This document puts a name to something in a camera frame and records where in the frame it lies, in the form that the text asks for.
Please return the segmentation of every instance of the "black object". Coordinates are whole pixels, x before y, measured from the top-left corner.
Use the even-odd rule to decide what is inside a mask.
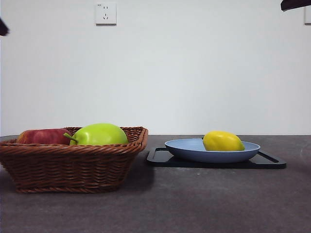
[[[152,166],[165,167],[203,167],[203,168],[265,168],[265,169],[283,169],[286,168],[286,162],[280,158],[259,151],[250,160],[230,163],[230,164],[212,164],[201,163],[190,160],[184,160],[173,156],[167,148],[152,148],[146,158],[146,162]]]
[[[8,27],[4,24],[2,19],[0,19],[0,35],[5,36],[9,33]]]
[[[311,5],[311,0],[283,0],[281,2],[281,10],[287,11],[294,8]]]

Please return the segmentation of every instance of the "gray countertop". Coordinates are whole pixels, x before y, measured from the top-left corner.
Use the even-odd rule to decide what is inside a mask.
[[[311,136],[241,140],[285,169],[152,167],[152,147],[195,135],[150,135],[123,186],[101,194],[20,194],[0,171],[1,233],[309,233]]]

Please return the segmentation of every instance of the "lemon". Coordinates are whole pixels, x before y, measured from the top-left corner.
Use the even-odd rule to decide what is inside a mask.
[[[225,131],[210,131],[203,137],[206,150],[236,151],[244,150],[242,141],[233,133]]]

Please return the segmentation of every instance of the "plate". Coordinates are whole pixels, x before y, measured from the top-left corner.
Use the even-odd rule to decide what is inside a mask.
[[[260,146],[251,142],[242,142],[245,150],[211,151],[206,150],[201,138],[177,139],[165,142],[169,152],[179,158],[203,163],[237,163],[253,158]]]

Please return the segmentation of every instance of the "red apple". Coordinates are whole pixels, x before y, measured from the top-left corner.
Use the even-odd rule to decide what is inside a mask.
[[[66,129],[26,130],[18,136],[16,142],[21,144],[38,143],[69,145],[70,139],[65,137],[64,133],[71,135]]]

